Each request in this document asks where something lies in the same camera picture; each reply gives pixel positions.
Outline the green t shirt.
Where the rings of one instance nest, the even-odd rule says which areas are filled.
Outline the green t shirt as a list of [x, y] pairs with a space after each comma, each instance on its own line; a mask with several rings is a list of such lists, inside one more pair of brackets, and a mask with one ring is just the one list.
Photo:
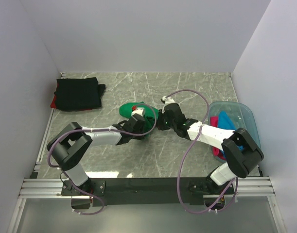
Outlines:
[[119, 114], [124, 118], [130, 118], [135, 107], [144, 108], [144, 132], [151, 130], [154, 123], [158, 120], [158, 109], [148, 106], [143, 101], [142, 102], [127, 102], [119, 107]]

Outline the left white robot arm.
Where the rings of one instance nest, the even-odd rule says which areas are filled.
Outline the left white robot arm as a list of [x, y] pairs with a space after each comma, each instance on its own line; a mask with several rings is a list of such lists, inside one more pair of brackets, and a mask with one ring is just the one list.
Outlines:
[[145, 123], [141, 111], [132, 113], [125, 122], [105, 128], [88, 129], [72, 122], [48, 143], [47, 150], [73, 182], [73, 190], [78, 195], [84, 195], [93, 190], [92, 181], [80, 163], [86, 151], [95, 146], [117, 146], [132, 139], [142, 140]]

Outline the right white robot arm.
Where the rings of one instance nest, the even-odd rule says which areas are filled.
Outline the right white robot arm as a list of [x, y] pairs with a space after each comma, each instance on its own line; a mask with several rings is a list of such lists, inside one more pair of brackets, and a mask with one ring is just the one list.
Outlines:
[[158, 128], [172, 129], [179, 137], [196, 140], [221, 150], [226, 162], [208, 176], [206, 188], [216, 194], [223, 185], [236, 178], [246, 178], [264, 159], [264, 154], [244, 128], [227, 130], [216, 128], [192, 118], [186, 118], [178, 103], [163, 100], [158, 112]]

